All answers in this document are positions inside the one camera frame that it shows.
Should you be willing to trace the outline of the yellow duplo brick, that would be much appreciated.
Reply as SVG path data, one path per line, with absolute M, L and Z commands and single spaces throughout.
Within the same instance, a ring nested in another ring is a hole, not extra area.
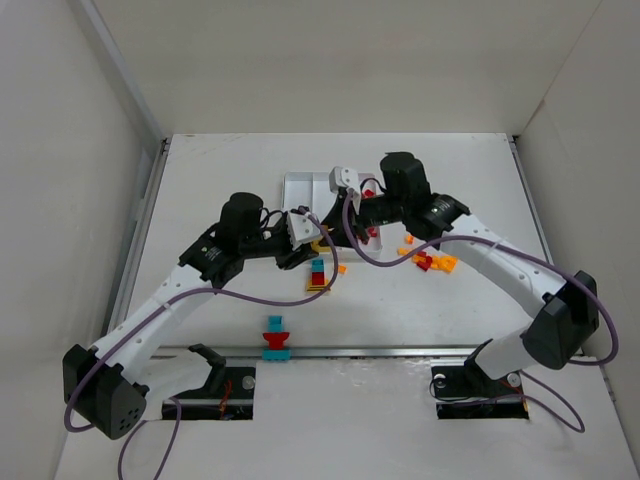
M 317 239 L 311 242 L 311 248 L 318 254 L 330 253 L 331 247 L 324 239 Z

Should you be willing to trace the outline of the teal frog duplo piece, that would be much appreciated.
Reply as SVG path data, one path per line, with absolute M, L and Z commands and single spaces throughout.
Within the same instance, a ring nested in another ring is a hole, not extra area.
M 291 359 L 291 351 L 286 342 L 290 333 L 284 329 L 281 316 L 269 316 L 266 331 L 262 334 L 266 347 L 262 359 L 268 362 L 287 362 Z

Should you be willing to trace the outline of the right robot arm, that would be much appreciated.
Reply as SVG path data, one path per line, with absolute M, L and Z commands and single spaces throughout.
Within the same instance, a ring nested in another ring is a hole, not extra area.
M 527 326 L 482 343 L 465 360 L 468 382 L 480 385 L 539 364 L 560 370 L 599 327 L 595 280 L 564 275 L 515 250 L 459 200 L 432 191 L 413 154 L 394 152 L 380 162 L 380 194 L 364 198 L 351 168 L 335 167 L 336 199 L 324 223 L 333 238 L 357 249 L 371 227 L 401 223 L 408 233 L 457 258 L 509 295 L 529 316 Z

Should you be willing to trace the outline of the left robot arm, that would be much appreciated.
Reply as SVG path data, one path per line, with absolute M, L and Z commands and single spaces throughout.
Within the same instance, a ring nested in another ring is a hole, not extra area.
M 324 231 L 308 208 L 286 211 L 274 226 L 266 227 L 263 207 L 254 194 L 233 194 L 218 222 L 179 256 L 141 307 L 90 347 L 75 345 L 66 352 L 63 421 L 68 432 L 97 429 L 117 440 L 141 421 L 151 400 L 220 387 L 226 360 L 202 344 L 158 364 L 150 360 L 170 334 L 213 296 L 252 299 L 226 287 L 246 261 L 272 258 L 279 269 L 291 270 L 315 257 L 312 244 Z

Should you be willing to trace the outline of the red orange lego pile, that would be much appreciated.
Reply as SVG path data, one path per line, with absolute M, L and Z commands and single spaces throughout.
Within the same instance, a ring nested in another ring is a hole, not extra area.
M 416 238 L 411 234 L 405 234 L 404 243 L 406 244 L 406 248 L 398 247 L 396 250 L 399 257 L 404 257 L 409 254 L 410 247 L 416 243 Z M 426 253 L 425 251 L 420 251 L 413 255 L 411 257 L 411 261 L 422 271 L 435 270 L 447 274 L 452 273 L 458 263 L 458 259 L 456 257 L 448 255 L 438 256 Z

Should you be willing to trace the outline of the white three-compartment tray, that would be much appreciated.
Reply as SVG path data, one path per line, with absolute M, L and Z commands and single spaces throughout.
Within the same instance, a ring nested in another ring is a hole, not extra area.
M 368 180 L 365 191 L 371 190 L 375 194 L 381 193 L 377 184 Z M 308 207 L 323 220 L 334 205 L 336 194 L 330 191 L 328 172 L 287 172 L 284 175 L 282 189 L 282 209 L 291 210 L 299 206 Z M 361 249 L 374 259 L 378 259 L 383 250 L 380 228 L 374 229 L 374 236 L 365 245 L 359 242 Z M 339 260 L 361 261 L 357 252 L 351 248 L 337 246 Z

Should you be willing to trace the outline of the teal red yellow duplo stack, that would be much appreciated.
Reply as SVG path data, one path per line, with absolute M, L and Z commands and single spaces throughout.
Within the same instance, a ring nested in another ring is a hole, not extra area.
M 325 262 L 322 258 L 311 261 L 309 277 L 305 291 L 309 294 L 319 292 L 329 292 L 331 276 L 328 274 Z

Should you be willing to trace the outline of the aluminium front rail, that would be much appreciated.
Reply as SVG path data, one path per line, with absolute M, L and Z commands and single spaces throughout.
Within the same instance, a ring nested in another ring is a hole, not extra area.
M 475 347 L 291 347 L 291 358 L 466 358 Z M 262 357 L 263 347 L 212 347 L 226 357 Z

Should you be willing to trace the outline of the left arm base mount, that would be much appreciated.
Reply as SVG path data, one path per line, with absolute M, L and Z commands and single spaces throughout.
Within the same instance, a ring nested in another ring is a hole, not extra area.
M 249 421 L 253 419 L 256 363 L 227 360 L 203 344 L 188 350 L 206 360 L 209 367 L 204 384 L 175 394 L 182 421 Z

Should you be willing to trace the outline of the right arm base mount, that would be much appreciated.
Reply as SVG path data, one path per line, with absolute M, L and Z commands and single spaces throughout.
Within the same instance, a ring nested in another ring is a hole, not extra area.
M 462 364 L 436 364 L 431 374 L 429 393 L 436 400 L 439 420 L 529 419 L 517 372 L 492 380 L 482 372 L 470 373 Z

